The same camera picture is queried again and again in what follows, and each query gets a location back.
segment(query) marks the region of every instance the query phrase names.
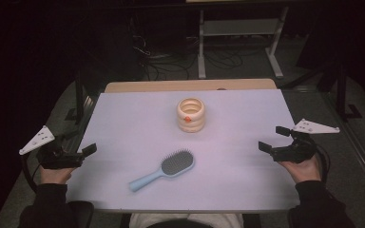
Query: black sleeve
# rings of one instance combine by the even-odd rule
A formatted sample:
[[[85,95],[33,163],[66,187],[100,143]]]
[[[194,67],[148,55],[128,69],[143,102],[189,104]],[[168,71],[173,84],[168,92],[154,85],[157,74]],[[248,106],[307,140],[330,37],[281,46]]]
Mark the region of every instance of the black sleeve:
[[[66,203],[65,184],[46,183],[37,187],[37,195],[31,206],[20,215],[20,228],[77,227],[76,219]]]
[[[296,184],[300,205],[289,211],[288,219],[296,228],[355,228],[345,211],[321,181],[308,180]]]

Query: white tabletop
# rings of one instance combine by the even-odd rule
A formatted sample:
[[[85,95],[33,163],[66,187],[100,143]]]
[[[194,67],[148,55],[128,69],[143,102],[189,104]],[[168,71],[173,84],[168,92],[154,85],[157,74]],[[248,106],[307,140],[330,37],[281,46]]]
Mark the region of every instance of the white tabletop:
[[[177,125],[177,103],[201,99],[206,124],[198,133]],[[293,119],[280,90],[166,91],[101,94],[81,148],[97,143],[68,182],[68,200],[121,212],[270,212],[298,204],[295,183],[258,141],[285,146],[275,133]],[[195,166],[137,192],[128,183],[156,171],[168,154],[188,148]]]

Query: white bracket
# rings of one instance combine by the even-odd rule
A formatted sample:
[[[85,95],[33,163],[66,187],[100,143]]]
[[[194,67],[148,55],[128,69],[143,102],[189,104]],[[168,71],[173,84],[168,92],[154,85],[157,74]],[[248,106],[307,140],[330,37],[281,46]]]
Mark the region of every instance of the white bracket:
[[[307,134],[322,134],[322,133],[339,133],[339,127],[331,127],[319,123],[313,123],[306,120],[301,120],[293,127],[294,131],[303,132]]]
[[[19,154],[27,154],[31,150],[36,149],[53,140],[55,140],[55,137],[52,135],[48,127],[44,125],[43,128],[30,140],[30,142],[27,143],[25,147],[23,147],[23,149],[19,151]]]

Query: cylindrical container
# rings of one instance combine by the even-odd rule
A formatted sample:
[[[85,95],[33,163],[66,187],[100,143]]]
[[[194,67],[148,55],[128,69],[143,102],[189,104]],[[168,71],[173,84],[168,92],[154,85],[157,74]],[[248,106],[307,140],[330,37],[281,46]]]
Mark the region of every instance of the cylindrical container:
[[[186,98],[177,105],[179,128],[188,133],[198,132],[205,125],[205,105],[198,98]]]

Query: light blue hairbrush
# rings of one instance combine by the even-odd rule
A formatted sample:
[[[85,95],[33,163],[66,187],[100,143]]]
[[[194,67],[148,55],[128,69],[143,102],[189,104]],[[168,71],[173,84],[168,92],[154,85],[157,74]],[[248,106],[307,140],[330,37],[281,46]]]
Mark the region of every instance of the light blue hairbrush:
[[[194,156],[192,153],[187,149],[181,149],[167,156],[156,172],[131,182],[129,189],[136,192],[159,177],[175,178],[190,170],[193,166]]]

